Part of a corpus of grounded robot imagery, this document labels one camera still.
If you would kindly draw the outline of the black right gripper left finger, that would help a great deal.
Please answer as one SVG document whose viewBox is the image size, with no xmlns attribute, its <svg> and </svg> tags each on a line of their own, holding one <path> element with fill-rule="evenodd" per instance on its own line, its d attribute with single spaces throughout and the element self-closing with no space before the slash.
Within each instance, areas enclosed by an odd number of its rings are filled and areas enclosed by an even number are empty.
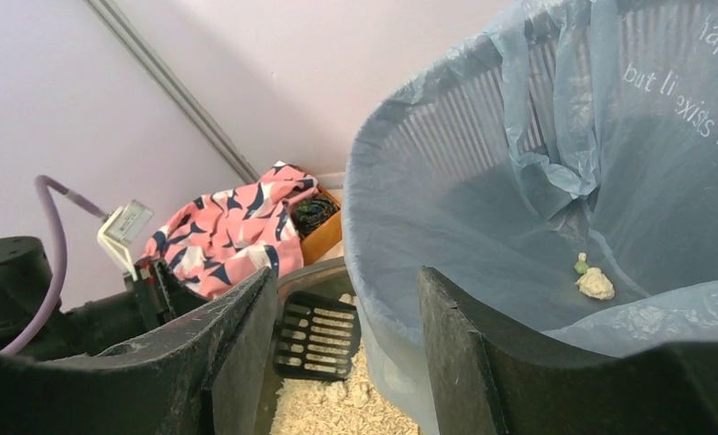
<svg viewBox="0 0 718 435">
<path fill-rule="evenodd" d="M 0 354 L 0 434 L 250 434 L 276 314 L 263 268 L 96 356 Z"/>
</svg>

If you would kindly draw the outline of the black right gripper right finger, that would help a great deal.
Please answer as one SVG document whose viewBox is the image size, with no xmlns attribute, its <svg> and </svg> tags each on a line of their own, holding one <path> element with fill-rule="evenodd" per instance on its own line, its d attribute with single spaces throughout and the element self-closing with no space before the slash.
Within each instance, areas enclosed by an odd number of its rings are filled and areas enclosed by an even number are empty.
<svg viewBox="0 0 718 435">
<path fill-rule="evenodd" d="M 718 342 L 612 358 L 552 339 L 418 274 L 442 434 L 718 434 Z"/>
</svg>

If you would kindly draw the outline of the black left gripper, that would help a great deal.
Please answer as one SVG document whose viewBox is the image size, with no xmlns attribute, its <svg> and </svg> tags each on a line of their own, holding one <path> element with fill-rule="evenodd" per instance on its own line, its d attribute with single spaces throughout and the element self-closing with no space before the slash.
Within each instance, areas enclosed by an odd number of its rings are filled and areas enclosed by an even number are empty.
<svg viewBox="0 0 718 435">
<path fill-rule="evenodd" d="M 164 259 L 144 259 L 134 265 L 131 293 L 146 331 L 157 329 L 209 301 L 179 280 Z"/>
</svg>

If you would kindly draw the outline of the black litter scoop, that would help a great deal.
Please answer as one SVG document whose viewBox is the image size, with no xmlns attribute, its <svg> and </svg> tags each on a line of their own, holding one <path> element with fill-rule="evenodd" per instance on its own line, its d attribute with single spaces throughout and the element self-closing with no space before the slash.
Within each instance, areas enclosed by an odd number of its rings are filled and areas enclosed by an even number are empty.
<svg viewBox="0 0 718 435">
<path fill-rule="evenodd" d="M 342 382 L 353 368 L 361 342 L 354 304 L 297 292 L 287 297 L 272 357 L 275 372 L 286 379 Z"/>
</svg>

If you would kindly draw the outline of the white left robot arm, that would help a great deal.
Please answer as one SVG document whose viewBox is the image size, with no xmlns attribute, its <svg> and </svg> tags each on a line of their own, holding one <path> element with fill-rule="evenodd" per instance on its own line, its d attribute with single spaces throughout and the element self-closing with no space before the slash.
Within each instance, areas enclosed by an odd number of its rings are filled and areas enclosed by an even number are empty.
<svg viewBox="0 0 718 435">
<path fill-rule="evenodd" d="M 39 238 L 0 238 L 0 350 L 31 322 L 52 277 Z M 55 307 L 20 355 L 37 361 L 97 355 L 208 302 L 181 283 L 163 259 L 138 261 L 135 273 L 125 274 L 123 283 L 122 293 L 68 312 Z"/>
</svg>

